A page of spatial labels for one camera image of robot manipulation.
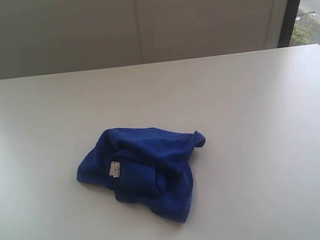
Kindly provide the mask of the dark window frame post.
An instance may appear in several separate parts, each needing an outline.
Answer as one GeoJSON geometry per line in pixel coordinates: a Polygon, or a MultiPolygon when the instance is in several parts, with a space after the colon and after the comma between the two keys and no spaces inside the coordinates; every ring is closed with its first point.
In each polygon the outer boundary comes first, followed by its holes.
{"type": "Polygon", "coordinates": [[[278,48],[290,46],[289,44],[292,37],[299,4],[300,0],[287,0],[284,20],[282,22],[280,37],[277,44],[278,48]]]}

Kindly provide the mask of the white towel care label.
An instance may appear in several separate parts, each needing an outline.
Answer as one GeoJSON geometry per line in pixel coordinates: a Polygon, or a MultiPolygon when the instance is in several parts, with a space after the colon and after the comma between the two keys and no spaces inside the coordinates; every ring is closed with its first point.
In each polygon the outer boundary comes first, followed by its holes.
{"type": "Polygon", "coordinates": [[[120,163],[112,161],[110,165],[109,175],[112,176],[113,178],[118,178],[121,175],[120,173],[121,173],[120,163]]]}

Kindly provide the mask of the blue microfibre towel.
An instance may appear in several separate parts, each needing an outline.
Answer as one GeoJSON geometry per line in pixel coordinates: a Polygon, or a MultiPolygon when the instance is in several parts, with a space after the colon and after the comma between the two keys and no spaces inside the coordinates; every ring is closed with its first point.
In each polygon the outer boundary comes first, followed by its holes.
{"type": "Polygon", "coordinates": [[[194,184],[188,162],[205,142],[198,131],[107,129],[79,164],[77,181],[103,186],[119,202],[141,204],[162,218],[185,223],[194,184]],[[118,178],[109,175],[112,161],[120,163],[118,178]]]}

